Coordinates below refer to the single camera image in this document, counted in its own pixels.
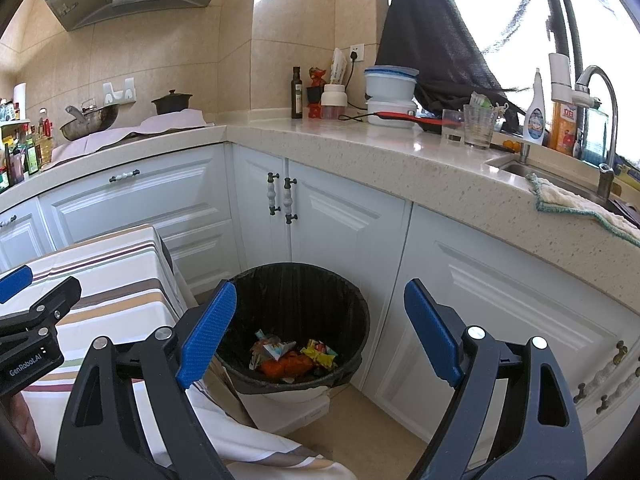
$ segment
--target silver bolt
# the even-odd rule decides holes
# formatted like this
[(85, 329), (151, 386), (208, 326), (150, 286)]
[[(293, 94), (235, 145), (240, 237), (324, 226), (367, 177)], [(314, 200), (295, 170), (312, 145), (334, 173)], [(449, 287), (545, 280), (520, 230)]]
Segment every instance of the silver bolt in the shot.
[(546, 339), (540, 336), (535, 336), (531, 340), (531, 344), (540, 350), (544, 350), (546, 348)]
[(169, 339), (174, 332), (167, 326), (160, 327), (156, 330), (156, 339), (158, 341), (164, 341), (165, 339)]
[(94, 348), (96, 350), (102, 350), (109, 341), (105, 337), (98, 337), (94, 340)]
[(479, 326), (470, 326), (466, 329), (466, 333), (469, 334), (469, 337), (473, 339), (484, 339), (485, 333)]

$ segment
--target human hand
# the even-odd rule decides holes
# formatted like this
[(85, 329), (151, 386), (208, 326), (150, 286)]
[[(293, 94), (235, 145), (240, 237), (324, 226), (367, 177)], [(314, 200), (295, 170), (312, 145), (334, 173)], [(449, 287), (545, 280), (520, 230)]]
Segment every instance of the human hand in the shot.
[(18, 434), (20, 434), (29, 449), (34, 454), (37, 454), (40, 451), (40, 439), (31, 418), (31, 412), (22, 394), (14, 395), (9, 400), (7, 408), (9, 420), (18, 431)]

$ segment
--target stacked plastic containers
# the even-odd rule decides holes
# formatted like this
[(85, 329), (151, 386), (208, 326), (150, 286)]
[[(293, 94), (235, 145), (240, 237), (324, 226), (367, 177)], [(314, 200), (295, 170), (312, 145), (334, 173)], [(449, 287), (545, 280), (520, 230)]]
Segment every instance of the stacked plastic containers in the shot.
[[(415, 115), (418, 107), (414, 103), (416, 78), (420, 72), (414, 68), (391, 65), (374, 65), (364, 71), (367, 83), (367, 111), (396, 112)], [(375, 116), (369, 117), (369, 123), (394, 128), (412, 128), (408, 121), (389, 121)]]

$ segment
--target blue rubber tip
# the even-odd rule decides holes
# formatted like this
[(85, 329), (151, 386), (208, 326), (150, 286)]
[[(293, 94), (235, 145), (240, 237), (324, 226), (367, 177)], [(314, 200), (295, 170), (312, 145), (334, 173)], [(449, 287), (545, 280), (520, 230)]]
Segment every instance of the blue rubber tip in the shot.
[(236, 288), (227, 282), (182, 345), (180, 369), (175, 378), (184, 389), (203, 377), (235, 313)]
[(23, 291), (33, 281), (30, 267), (22, 266), (0, 280), (0, 304), (6, 303), (19, 292)]
[(455, 388), (464, 374), (460, 367), (459, 347), (453, 334), (437, 312), (438, 305), (420, 280), (411, 280), (404, 288), (404, 309), (422, 343), (436, 375)]

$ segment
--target dish towel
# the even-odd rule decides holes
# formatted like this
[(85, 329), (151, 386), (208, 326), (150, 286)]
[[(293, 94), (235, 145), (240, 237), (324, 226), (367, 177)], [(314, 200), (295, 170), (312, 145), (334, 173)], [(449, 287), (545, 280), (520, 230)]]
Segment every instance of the dish towel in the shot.
[(640, 230), (622, 216), (613, 214), (591, 200), (555, 186), (535, 173), (527, 175), (536, 195), (536, 209), (547, 213), (590, 216), (610, 233), (640, 247)]

